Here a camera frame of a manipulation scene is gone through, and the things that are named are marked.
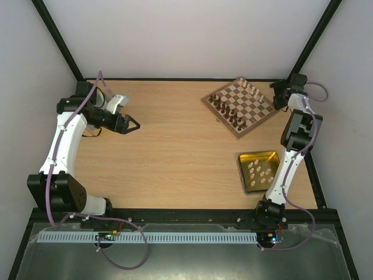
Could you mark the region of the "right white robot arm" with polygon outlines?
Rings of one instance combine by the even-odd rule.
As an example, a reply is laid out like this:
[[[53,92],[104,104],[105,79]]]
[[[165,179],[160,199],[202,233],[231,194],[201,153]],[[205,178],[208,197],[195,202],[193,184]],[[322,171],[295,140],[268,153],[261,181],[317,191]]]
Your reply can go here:
[[[304,91],[306,84],[307,77],[300,73],[293,74],[288,81],[280,80],[270,84],[275,91],[275,109],[287,107],[291,116],[280,140],[284,147],[283,160],[255,210],[255,224],[262,229],[283,221],[287,194],[294,175],[305,155],[314,147],[323,122],[323,117],[311,108],[311,98]]]

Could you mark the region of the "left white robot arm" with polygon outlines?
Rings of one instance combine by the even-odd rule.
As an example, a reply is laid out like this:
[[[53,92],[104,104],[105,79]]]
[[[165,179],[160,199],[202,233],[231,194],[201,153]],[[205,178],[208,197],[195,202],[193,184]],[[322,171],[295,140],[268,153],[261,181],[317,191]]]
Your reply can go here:
[[[57,127],[48,156],[37,174],[27,178],[27,187],[38,208],[56,225],[54,212],[83,214],[85,218],[112,211],[108,198],[90,195],[75,179],[75,161],[80,140],[88,127],[119,134],[138,130],[140,124],[121,109],[128,97],[106,94],[90,82],[78,82],[73,95],[57,104]]]

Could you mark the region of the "wooden chess board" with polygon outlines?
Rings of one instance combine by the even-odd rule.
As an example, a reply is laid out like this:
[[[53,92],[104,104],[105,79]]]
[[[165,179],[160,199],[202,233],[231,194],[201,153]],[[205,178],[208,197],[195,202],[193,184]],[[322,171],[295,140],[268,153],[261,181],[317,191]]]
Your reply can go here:
[[[243,77],[201,98],[201,102],[236,139],[246,136],[278,113],[260,88]]]

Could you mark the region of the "gold tin with pieces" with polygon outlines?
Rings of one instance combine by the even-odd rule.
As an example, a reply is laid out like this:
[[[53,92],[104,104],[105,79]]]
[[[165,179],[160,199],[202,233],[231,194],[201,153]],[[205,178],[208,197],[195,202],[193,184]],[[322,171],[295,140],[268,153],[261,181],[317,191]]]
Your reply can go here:
[[[279,156],[273,150],[239,154],[237,166],[244,194],[267,192],[274,181],[279,164]]]

